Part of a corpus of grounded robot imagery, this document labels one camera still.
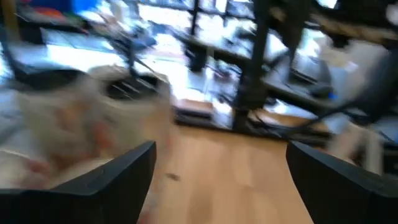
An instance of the blue object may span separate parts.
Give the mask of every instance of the blue object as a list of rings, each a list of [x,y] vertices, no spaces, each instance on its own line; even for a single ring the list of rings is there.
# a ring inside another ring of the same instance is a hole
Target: blue object
[[[133,40],[132,49],[136,52],[145,50],[157,44],[157,41],[153,37],[144,37],[142,39]]]
[[[79,13],[96,7],[98,0],[31,0],[32,7],[47,7],[62,13]]]
[[[329,99],[336,99],[337,98],[337,96],[336,95],[334,95],[333,93],[329,93]]]

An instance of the clutter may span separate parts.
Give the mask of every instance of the clutter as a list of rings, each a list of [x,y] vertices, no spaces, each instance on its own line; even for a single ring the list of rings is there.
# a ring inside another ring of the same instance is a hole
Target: clutter
[[[75,70],[55,70],[27,77],[16,98],[26,126],[57,169],[96,155],[96,110],[92,79]]]

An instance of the white container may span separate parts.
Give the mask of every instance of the white container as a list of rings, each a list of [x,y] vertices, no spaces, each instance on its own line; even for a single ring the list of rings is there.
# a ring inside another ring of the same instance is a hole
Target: white container
[[[89,76],[94,80],[95,88],[98,91],[103,91],[106,85],[115,80],[126,78],[129,74],[126,69],[117,65],[103,65],[93,67],[87,72]]]
[[[164,75],[147,73],[143,76],[157,78],[157,93],[138,100],[115,100],[103,91],[99,97],[102,113],[111,136],[111,147],[107,156],[116,157],[128,150],[153,140],[156,142],[157,160],[154,176],[148,191],[140,222],[148,217],[156,206],[157,195],[162,188],[162,169],[166,161],[171,140],[170,84]]]
[[[164,76],[159,79],[157,92],[140,100],[114,100],[106,94],[99,96],[104,120],[113,140],[113,146],[109,149],[113,157],[147,140],[156,141],[158,153],[167,150],[171,105],[170,85]]]

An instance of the metal rod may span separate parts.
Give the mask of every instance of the metal rod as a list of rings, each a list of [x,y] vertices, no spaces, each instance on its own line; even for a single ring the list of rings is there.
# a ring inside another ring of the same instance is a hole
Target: metal rod
[[[190,32],[191,35],[196,34],[198,12],[199,12],[199,0],[195,0],[192,12],[192,23],[191,23],[191,32]]]
[[[144,6],[153,6],[153,7],[159,7],[162,9],[173,9],[173,10],[178,10],[178,11],[187,11],[189,13],[193,13],[193,9],[189,8],[186,5],[183,4],[161,4],[161,3],[153,3],[153,2],[138,2],[138,4],[142,4]],[[244,16],[244,15],[237,15],[237,14],[225,14],[223,12],[220,12],[217,8],[213,9],[202,9],[199,7],[198,12],[206,14],[206,15],[211,15],[211,16],[225,16],[226,18],[236,18],[236,19],[245,19],[245,20],[250,20],[254,21],[254,18],[252,16]]]
[[[223,26],[226,27],[228,21],[226,20],[229,16],[229,10],[231,9],[231,2],[230,0],[226,0],[225,12],[221,16],[223,18]]]
[[[259,91],[264,91],[261,78],[263,75],[264,51],[268,35],[268,1],[254,1],[254,14],[256,15],[256,39],[252,49],[251,61],[248,68],[241,75],[238,92],[234,101],[236,107],[233,128],[245,128],[250,109],[261,108],[264,96]]]

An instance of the wooden floor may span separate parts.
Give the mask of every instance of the wooden floor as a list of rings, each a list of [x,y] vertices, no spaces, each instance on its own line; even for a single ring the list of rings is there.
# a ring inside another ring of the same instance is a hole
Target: wooden floor
[[[287,125],[305,120],[269,113],[262,117]],[[285,142],[187,127],[175,130],[150,223],[312,223],[290,177]]]

